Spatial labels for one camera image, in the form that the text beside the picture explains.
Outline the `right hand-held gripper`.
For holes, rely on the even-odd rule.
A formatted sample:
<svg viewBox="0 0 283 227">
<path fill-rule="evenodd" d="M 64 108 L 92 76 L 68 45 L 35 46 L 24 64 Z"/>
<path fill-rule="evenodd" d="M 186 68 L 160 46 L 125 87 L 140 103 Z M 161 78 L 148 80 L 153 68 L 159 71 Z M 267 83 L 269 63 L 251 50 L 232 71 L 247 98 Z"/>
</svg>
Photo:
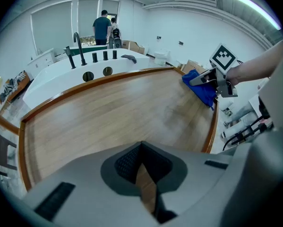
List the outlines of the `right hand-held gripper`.
<svg viewBox="0 0 283 227">
<path fill-rule="evenodd" d="M 220 43 L 210 58 L 214 66 L 189 81 L 191 86 L 216 82 L 216 91 L 222 97 L 237 97 L 237 89 L 227 79 L 227 72 L 237 61 L 236 55 Z"/>
</svg>

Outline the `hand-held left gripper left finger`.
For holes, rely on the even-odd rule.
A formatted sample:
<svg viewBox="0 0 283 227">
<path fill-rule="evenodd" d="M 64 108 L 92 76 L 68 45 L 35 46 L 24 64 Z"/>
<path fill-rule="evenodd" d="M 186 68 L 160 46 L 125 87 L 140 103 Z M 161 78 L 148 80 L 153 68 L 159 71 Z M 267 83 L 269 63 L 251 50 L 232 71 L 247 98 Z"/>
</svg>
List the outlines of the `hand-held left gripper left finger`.
<svg viewBox="0 0 283 227">
<path fill-rule="evenodd" d="M 36 184 L 22 214 L 34 227 L 155 227 L 141 191 L 127 179 L 140 142 L 76 158 Z"/>
</svg>

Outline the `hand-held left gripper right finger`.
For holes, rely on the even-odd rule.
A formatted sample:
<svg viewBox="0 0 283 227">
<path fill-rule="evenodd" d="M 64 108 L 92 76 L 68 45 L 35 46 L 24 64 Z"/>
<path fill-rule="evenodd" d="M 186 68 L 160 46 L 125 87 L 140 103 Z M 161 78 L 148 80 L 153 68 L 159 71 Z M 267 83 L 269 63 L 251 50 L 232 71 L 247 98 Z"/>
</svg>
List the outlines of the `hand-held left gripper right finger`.
<svg viewBox="0 0 283 227">
<path fill-rule="evenodd" d="M 155 166 L 156 204 L 144 227 L 231 227 L 249 217 L 244 186 L 250 144 L 221 154 L 188 152 L 142 142 L 143 161 Z"/>
</svg>

